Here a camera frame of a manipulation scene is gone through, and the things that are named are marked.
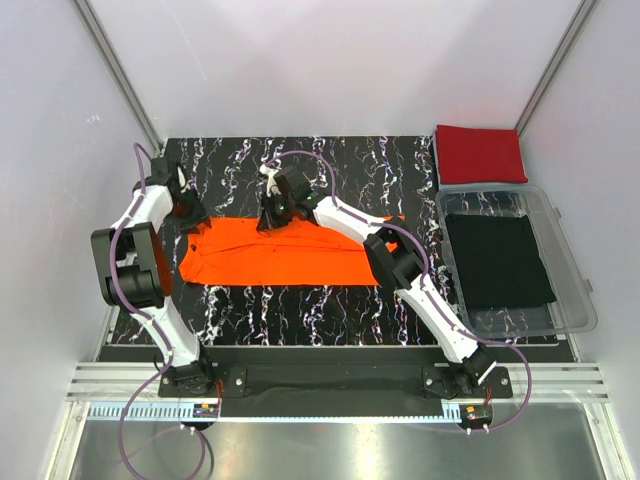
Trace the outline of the orange t-shirt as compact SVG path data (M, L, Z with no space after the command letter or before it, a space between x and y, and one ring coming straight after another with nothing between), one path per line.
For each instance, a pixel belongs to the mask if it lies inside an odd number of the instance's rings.
M188 235L179 266L187 283L207 286L376 286L364 246L295 219L260 232L256 218L212 217Z

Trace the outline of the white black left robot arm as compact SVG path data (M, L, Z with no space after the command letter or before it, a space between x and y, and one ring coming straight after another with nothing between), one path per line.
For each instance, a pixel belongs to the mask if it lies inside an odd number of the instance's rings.
M168 393L204 396L214 388L216 372L172 300L173 274L159 239L167 218L186 233L211 226L180 163L157 157L150 175L134 186L126 212L91 234L94 263L106 303L127 310L161 349L158 371Z

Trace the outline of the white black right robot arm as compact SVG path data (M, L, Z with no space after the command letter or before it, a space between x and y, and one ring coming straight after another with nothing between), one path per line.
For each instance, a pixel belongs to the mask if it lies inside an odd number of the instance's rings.
M402 219L366 214L312 187L293 167L269 162L259 171L267 178L261 230L282 228L297 217L361 244L379 286L393 290L438 341L457 391L472 397L488 387L496 360L440 296L428 273L426 252Z

